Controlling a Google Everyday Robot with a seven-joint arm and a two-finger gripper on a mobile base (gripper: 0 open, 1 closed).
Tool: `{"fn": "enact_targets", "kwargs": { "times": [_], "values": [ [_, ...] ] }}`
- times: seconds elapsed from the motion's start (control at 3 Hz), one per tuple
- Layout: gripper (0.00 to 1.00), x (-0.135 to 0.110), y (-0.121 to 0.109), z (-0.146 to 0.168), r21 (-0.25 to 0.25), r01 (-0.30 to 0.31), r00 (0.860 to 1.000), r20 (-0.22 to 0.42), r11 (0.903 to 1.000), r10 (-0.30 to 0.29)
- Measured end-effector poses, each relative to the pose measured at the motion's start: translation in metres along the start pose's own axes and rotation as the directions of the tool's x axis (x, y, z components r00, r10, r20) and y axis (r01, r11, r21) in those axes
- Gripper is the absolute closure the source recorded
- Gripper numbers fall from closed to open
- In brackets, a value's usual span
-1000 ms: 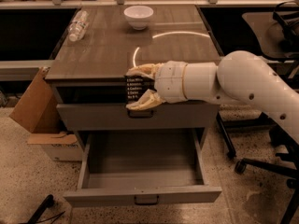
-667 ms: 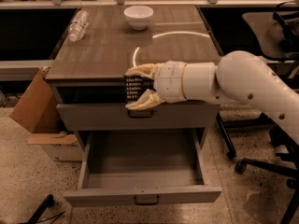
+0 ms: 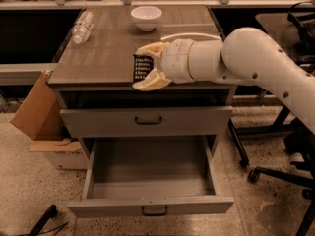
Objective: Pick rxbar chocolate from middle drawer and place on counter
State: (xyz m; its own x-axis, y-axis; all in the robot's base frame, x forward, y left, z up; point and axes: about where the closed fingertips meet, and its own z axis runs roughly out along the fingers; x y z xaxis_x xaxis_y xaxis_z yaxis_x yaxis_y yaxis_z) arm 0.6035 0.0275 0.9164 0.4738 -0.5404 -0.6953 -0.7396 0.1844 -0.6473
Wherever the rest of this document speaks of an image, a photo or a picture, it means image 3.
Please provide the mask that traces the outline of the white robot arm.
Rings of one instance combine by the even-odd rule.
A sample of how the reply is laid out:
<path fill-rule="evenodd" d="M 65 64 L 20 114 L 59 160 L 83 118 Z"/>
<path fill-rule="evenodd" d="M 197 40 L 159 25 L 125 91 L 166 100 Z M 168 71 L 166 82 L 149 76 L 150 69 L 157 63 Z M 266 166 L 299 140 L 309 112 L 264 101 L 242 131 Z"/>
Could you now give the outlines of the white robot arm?
<path fill-rule="evenodd" d="M 152 57 L 154 68 L 133 84 L 134 89 L 150 91 L 193 82 L 258 86 L 315 133 L 315 77 L 259 29 L 237 29 L 224 40 L 163 40 L 142 46 L 136 53 Z"/>

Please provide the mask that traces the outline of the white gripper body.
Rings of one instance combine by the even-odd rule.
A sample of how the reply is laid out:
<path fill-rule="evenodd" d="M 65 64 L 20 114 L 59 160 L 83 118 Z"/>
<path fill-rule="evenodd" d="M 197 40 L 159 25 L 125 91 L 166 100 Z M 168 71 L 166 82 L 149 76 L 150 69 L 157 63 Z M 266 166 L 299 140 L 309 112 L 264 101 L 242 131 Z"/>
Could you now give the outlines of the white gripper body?
<path fill-rule="evenodd" d="M 193 43 L 191 39 L 176 39 L 162 52 L 161 69 L 177 84 L 193 82 L 189 72 L 189 52 Z"/>

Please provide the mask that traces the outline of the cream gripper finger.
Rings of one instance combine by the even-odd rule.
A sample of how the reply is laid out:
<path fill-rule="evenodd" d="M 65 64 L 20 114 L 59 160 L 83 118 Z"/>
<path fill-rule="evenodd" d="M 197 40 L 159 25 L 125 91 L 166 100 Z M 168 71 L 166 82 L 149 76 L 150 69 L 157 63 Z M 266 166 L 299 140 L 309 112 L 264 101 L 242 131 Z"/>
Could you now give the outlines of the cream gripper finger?
<path fill-rule="evenodd" d="M 151 91 L 162 89 L 171 83 L 165 72 L 153 68 L 143 80 L 136 82 L 132 87 L 139 91 Z"/>
<path fill-rule="evenodd" d="M 142 47 L 139 47 L 135 52 L 136 55 L 160 57 L 162 52 L 168 47 L 168 42 L 154 42 Z"/>

